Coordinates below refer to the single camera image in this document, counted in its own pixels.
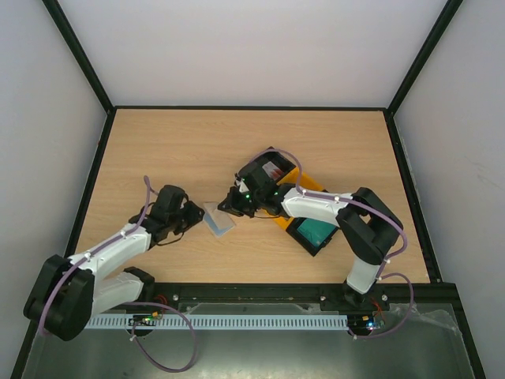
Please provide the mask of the beige card holder wallet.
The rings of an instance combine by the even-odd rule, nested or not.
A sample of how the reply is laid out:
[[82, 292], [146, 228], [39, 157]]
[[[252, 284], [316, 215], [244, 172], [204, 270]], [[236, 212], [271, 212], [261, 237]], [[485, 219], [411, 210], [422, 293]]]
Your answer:
[[222, 237], [235, 227], [235, 222], [230, 218], [230, 215], [218, 210], [217, 202], [204, 202], [203, 209], [203, 221], [216, 238]]

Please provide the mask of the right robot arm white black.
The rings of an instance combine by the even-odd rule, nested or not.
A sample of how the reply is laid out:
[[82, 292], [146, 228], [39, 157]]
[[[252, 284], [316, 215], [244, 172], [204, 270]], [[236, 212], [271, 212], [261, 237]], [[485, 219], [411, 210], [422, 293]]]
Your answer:
[[354, 261], [343, 285], [346, 304], [356, 310], [372, 299], [371, 289], [393, 257], [391, 248], [405, 242], [401, 221], [369, 188], [354, 193], [329, 193], [303, 186], [304, 176], [284, 159], [255, 159], [234, 176], [220, 211], [253, 218], [262, 210], [272, 218], [297, 223], [307, 250], [320, 251], [327, 241], [324, 226], [341, 231]]

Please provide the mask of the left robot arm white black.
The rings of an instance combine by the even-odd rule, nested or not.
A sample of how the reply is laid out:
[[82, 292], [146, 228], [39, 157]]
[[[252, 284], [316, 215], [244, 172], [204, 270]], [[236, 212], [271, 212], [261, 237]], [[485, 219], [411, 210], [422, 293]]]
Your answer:
[[24, 305], [24, 316], [44, 332], [69, 341], [89, 320], [128, 302], [154, 297], [155, 279], [136, 267], [112, 276], [130, 259], [162, 246], [169, 234], [183, 235], [204, 210], [180, 187], [165, 185], [117, 233], [83, 253], [49, 257]]

